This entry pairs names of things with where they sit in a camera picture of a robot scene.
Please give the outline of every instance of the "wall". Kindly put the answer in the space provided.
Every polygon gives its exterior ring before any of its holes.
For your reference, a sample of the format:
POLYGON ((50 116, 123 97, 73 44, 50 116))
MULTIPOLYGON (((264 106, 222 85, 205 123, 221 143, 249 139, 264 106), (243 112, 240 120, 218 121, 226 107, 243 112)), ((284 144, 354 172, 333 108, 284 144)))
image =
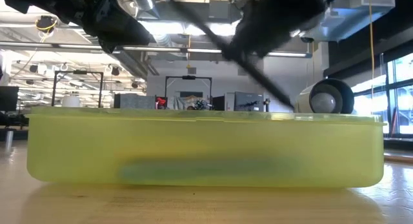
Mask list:
MULTIPOLYGON (((308 59, 267 57, 264 60, 264 72, 294 102, 307 85, 307 63, 308 59)), ((291 112, 268 92, 264 93, 264 97, 271 100, 271 112, 291 112)))
POLYGON ((12 64, 10 57, 7 57, 5 52, 0 53, 0 66, 3 73, 3 76, 0 79, 0 86, 7 86, 10 78, 10 73, 12 71, 12 64))

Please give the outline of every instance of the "translucent plastic bin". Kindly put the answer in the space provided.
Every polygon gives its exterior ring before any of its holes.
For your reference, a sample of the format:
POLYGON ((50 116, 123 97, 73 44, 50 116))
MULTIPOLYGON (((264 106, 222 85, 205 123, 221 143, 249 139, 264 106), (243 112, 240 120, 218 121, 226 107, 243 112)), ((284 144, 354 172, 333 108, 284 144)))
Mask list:
POLYGON ((383 175, 379 117, 33 108, 29 173, 42 181, 367 187, 383 175))

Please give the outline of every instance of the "wooden table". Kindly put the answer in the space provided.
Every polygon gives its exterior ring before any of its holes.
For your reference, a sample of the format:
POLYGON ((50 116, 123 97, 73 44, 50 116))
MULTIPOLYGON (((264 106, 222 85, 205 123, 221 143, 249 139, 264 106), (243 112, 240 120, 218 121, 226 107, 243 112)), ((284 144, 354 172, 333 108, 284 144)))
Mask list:
POLYGON ((369 188, 57 185, 26 171, 26 142, 0 143, 0 223, 413 223, 413 166, 369 188))

